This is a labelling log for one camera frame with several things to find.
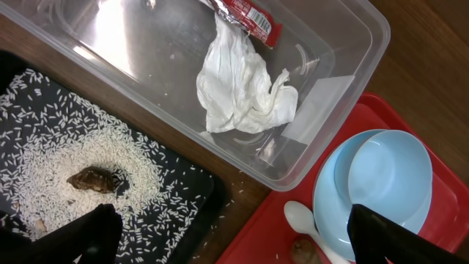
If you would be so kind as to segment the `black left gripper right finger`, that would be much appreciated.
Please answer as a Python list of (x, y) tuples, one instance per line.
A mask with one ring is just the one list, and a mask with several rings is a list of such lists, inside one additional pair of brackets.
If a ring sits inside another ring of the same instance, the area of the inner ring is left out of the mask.
[(357, 264), (468, 264), (364, 205), (352, 206), (347, 233)]

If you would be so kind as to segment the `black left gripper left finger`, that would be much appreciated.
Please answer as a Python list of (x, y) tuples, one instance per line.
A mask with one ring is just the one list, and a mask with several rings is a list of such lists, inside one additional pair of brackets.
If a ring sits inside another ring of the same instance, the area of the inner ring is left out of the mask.
[(2, 263), (113, 263), (122, 236), (122, 217), (111, 204), (30, 241), (1, 228)]

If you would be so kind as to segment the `brown food scrap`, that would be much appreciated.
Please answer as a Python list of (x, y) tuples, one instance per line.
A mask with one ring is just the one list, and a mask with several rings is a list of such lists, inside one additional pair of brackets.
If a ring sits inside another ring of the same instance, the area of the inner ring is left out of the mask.
[(101, 194), (114, 191), (112, 174), (97, 166), (88, 166), (80, 172), (70, 176), (67, 182), (78, 190), (92, 190)]

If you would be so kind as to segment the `light blue rice bowl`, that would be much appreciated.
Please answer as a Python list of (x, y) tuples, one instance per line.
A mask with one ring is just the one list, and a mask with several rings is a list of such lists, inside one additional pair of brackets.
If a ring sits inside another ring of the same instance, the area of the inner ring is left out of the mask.
[(399, 130), (360, 135), (344, 151), (352, 204), (401, 224), (423, 206), (432, 189), (432, 164), (423, 143)]

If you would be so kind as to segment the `white napkin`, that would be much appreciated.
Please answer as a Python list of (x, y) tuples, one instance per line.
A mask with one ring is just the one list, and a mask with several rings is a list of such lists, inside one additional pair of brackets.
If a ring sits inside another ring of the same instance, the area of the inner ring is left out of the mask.
[(206, 110), (206, 131), (260, 133), (292, 122), (298, 91), (283, 69), (275, 81), (266, 61), (241, 29), (215, 16), (215, 39), (196, 77), (197, 96)]

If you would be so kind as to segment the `red snack wrapper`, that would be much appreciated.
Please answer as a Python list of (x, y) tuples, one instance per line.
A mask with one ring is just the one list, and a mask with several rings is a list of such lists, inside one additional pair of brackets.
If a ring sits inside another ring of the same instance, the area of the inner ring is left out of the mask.
[(273, 16), (250, 0), (201, 0), (226, 22), (253, 35), (268, 48), (274, 48), (282, 25)]

